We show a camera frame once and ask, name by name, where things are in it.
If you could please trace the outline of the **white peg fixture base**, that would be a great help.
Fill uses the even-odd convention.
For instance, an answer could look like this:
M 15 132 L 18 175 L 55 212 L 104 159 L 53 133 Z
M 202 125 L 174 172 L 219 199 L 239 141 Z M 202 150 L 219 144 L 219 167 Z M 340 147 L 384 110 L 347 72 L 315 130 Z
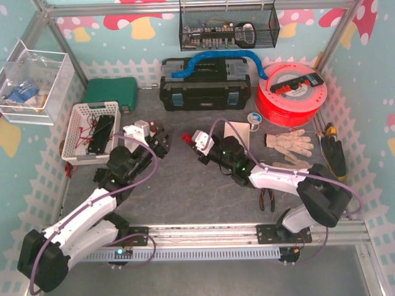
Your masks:
M 135 133 L 139 133 L 139 131 L 140 131 L 140 128 L 134 124 L 123 127 L 124 134 L 135 134 Z

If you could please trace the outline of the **black rectangular plate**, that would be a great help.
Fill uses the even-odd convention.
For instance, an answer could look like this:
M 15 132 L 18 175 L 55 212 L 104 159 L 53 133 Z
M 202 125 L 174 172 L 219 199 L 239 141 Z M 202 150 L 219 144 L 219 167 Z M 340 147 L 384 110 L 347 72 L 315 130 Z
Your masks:
M 107 172 L 108 172 L 108 169 L 106 169 L 106 168 L 98 168 L 95 171 L 95 174 L 93 177 L 93 182 L 97 183 L 97 184 L 101 183 L 102 180 L 106 177 Z

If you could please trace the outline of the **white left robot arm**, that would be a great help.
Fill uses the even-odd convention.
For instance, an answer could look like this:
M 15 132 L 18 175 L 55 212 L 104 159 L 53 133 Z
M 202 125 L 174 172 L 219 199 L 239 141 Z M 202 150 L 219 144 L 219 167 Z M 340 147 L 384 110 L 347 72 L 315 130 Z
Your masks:
M 132 142 L 134 150 L 126 145 L 112 149 L 106 167 L 95 173 L 98 187 L 91 195 L 57 223 L 41 231 L 32 229 L 23 238 L 17 269 L 29 278 L 30 295 L 53 291 L 91 252 L 131 237 L 128 221 L 114 211 L 135 186 L 149 179 L 137 177 L 168 154 L 173 131 L 159 127 L 152 133 L 130 125 L 114 136 Z

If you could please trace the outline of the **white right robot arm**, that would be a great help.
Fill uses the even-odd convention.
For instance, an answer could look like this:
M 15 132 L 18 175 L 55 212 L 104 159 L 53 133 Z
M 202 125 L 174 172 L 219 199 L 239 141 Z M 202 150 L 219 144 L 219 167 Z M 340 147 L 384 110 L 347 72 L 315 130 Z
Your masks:
M 315 224 L 333 228 L 351 201 L 351 193 L 321 164 L 292 170 L 256 163 L 234 136 L 218 140 L 198 130 L 191 141 L 201 163 L 216 163 L 239 186 L 298 196 L 301 206 L 286 210 L 280 218 L 282 231 L 298 233 Z

